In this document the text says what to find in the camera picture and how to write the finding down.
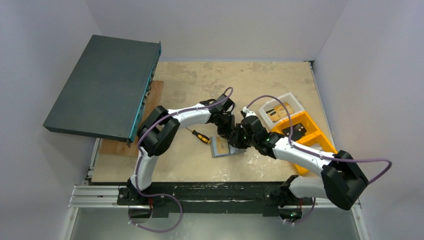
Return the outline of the grey leather card holder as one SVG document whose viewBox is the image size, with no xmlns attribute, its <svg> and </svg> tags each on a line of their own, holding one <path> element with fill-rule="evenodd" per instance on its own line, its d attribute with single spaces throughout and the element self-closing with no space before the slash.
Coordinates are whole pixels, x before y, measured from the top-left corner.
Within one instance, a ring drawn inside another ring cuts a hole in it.
<svg viewBox="0 0 424 240">
<path fill-rule="evenodd" d="M 243 154 L 246 149 L 235 148 L 228 143 L 228 140 L 220 136 L 210 138 L 210 150 L 212 158 L 220 158 L 232 155 Z"/>
</svg>

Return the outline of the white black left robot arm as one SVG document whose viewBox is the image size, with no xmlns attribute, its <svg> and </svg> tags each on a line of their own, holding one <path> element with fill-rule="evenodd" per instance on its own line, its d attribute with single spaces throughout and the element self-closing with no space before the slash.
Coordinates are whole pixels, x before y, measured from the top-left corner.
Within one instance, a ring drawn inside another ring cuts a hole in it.
<svg viewBox="0 0 424 240">
<path fill-rule="evenodd" d="M 181 109 L 157 106 L 137 131 L 138 160 L 126 187 L 132 200 L 143 199 L 152 184 L 153 171 L 159 156 L 171 146 L 179 129 L 193 125 L 214 124 L 217 134 L 229 140 L 235 131 L 235 103 L 222 94 Z"/>
</svg>

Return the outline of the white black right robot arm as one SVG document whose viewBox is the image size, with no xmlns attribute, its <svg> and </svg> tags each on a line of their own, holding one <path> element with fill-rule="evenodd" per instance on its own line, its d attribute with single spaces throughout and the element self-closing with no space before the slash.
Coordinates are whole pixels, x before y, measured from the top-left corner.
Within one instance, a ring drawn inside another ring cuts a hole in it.
<svg viewBox="0 0 424 240">
<path fill-rule="evenodd" d="M 358 164 L 345 151 L 318 151 L 293 142 L 290 137 L 269 132 L 259 118 L 250 115 L 237 123 L 232 141 L 236 148 L 255 148 L 261 155 L 284 160 L 316 174 L 316 177 L 296 177 L 289 191 L 296 198 L 322 198 L 342 210 L 350 210 L 370 184 Z"/>
</svg>

